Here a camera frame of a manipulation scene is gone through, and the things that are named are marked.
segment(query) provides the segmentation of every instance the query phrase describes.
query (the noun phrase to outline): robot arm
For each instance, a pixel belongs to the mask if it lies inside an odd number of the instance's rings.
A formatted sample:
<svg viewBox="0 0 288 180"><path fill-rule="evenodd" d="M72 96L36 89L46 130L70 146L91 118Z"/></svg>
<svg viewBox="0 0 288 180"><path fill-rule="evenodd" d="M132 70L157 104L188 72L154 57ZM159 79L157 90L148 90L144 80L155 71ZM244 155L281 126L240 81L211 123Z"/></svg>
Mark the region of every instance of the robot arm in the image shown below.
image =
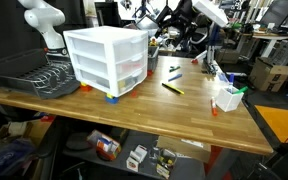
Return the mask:
<svg viewBox="0 0 288 180"><path fill-rule="evenodd" d="M49 53L67 54L63 37L57 33L53 26L65 22L62 11L52 7L43 0L18 0L26 10L24 17L26 22L37 29L43 36Z"/></svg>
<svg viewBox="0 0 288 180"><path fill-rule="evenodd" d="M159 29L155 37L158 37L164 28L173 26L180 31L179 38L174 44L176 46L187 33L187 28L191 26L192 19L200 12L220 27L224 27L228 23L225 13L209 0L180 0L174 11L166 5L156 18Z"/></svg>

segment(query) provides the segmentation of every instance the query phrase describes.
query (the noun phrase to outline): paper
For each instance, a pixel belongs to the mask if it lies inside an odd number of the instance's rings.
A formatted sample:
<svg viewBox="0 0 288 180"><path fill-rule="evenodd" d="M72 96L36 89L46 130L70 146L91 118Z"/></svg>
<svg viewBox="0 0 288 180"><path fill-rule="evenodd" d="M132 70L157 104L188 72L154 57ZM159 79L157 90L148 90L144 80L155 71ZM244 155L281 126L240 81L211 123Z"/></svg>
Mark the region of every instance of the paper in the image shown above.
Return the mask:
<svg viewBox="0 0 288 180"><path fill-rule="evenodd" d="M197 146L197 147L203 148L203 143L200 143L200 142L190 141L190 140L185 140L185 139L181 139L181 141L185 142L185 143L188 143L188 144L191 144L193 146Z"/></svg>

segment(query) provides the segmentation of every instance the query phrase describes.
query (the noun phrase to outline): white plastic drawer unit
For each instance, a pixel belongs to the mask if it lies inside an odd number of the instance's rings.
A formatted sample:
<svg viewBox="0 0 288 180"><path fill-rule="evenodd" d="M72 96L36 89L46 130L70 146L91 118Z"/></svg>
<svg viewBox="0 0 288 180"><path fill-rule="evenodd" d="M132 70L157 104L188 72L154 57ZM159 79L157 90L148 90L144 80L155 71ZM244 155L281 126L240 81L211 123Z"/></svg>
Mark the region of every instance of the white plastic drawer unit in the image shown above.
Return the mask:
<svg viewBox="0 0 288 180"><path fill-rule="evenodd" d="M147 67L138 69L130 76L124 77L119 81L109 81L108 79L94 75L82 69L75 69L76 79L93 86L99 90L107 92L115 97L115 94L123 95L126 92L132 90L136 85L143 82L147 76Z"/></svg>
<svg viewBox="0 0 288 180"><path fill-rule="evenodd" d="M119 97L146 77L146 31L102 26L65 31L64 38L81 82Z"/></svg>

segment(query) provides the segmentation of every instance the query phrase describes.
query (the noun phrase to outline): wooden table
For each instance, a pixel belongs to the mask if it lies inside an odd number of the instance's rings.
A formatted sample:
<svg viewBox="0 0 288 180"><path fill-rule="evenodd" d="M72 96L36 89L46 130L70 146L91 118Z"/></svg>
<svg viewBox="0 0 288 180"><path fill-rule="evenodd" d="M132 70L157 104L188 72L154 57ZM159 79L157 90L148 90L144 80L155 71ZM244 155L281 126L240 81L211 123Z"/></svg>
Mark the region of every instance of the wooden table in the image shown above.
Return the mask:
<svg viewBox="0 0 288 180"><path fill-rule="evenodd" d="M201 62L195 65L190 61L159 57L155 73L135 87L137 97L127 93L115 105L108 104L104 100L105 93L96 89L91 92L77 90L71 95L48 100L0 90L0 104L227 148L226 154L222 153L224 161L219 160L219 164L226 163L225 167L220 167L222 170L215 168L215 176L209 179L221 177L230 167L231 163L227 160L234 160L236 152L272 153L271 146L242 103L237 110L223 112L218 108L218 116L212 115L210 99L217 96L219 88L225 83L218 76L202 74ZM180 65L181 68L169 73L172 65ZM182 73L183 77L171 83L183 90L184 95L174 94L161 86L163 80L177 73Z"/></svg>

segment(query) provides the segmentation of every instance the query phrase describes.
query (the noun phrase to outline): cardboard box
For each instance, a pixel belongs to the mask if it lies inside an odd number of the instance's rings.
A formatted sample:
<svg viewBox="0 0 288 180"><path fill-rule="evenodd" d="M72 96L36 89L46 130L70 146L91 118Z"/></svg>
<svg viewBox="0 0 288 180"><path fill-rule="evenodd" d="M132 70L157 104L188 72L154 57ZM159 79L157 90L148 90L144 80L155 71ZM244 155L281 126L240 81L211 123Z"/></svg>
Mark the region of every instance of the cardboard box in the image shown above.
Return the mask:
<svg viewBox="0 0 288 180"><path fill-rule="evenodd" d="M216 62L224 64L236 64L240 54L232 49L220 49L216 53Z"/></svg>
<svg viewBox="0 0 288 180"><path fill-rule="evenodd" d="M271 65L269 58L257 57L249 80L261 91L277 92L288 77L288 66Z"/></svg>
<svg viewBox="0 0 288 180"><path fill-rule="evenodd" d="M176 153L208 163L211 155L211 145L188 140L173 139L159 136L157 147L169 148Z"/></svg>

